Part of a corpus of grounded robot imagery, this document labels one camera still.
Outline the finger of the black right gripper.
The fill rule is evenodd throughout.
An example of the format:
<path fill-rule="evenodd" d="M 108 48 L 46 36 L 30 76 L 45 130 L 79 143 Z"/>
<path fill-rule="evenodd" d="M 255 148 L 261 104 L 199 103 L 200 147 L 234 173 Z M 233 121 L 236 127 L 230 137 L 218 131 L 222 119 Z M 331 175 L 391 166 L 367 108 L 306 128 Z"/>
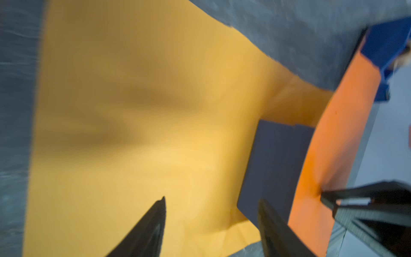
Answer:
<path fill-rule="evenodd" d="M 380 257 L 411 255 L 410 205 L 336 206 L 332 214 Z"/>
<path fill-rule="evenodd" d="M 338 200 L 369 198 L 368 205 L 339 205 Z M 356 188 L 324 191 L 321 202 L 333 212 L 410 212 L 411 186 L 384 181 Z"/>

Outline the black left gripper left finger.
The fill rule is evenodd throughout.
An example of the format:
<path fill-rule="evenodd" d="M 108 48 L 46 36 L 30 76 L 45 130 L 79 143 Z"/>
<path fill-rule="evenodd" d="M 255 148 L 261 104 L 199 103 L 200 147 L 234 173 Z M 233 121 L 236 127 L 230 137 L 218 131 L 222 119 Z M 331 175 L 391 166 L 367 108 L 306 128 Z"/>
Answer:
<path fill-rule="evenodd" d="M 108 257 L 159 257 L 166 221 L 166 200 L 156 201 Z"/>

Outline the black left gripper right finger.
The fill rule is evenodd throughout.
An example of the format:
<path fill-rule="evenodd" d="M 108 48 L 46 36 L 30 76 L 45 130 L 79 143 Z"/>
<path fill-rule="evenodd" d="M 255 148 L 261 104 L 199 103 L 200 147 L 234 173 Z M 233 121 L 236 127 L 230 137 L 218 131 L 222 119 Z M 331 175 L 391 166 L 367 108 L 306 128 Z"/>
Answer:
<path fill-rule="evenodd" d="M 258 225 L 265 257 L 314 256 L 265 199 L 259 200 Z"/>

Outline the blue gift box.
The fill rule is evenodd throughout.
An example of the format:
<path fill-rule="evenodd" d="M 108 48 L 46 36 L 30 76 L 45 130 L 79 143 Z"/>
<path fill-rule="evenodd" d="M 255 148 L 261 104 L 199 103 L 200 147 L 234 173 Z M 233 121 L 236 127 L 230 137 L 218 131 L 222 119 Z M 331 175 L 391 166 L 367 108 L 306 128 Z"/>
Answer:
<path fill-rule="evenodd" d="M 237 208 L 258 225 L 259 200 L 265 199 L 288 221 L 296 187 L 315 129 L 260 120 Z"/>

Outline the orange wrapping paper sheet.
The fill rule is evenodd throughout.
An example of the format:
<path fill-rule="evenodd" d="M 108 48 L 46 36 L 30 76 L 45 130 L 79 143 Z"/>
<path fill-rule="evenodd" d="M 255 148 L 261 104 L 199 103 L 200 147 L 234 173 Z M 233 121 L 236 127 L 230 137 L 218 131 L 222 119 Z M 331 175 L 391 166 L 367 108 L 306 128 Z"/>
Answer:
<path fill-rule="evenodd" d="M 48 1 L 23 255 L 103 257 L 165 198 L 164 257 L 260 239 L 237 199 L 261 117 L 315 126 L 290 227 L 324 257 L 378 67 L 356 54 L 330 93 L 189 1 Z"/>

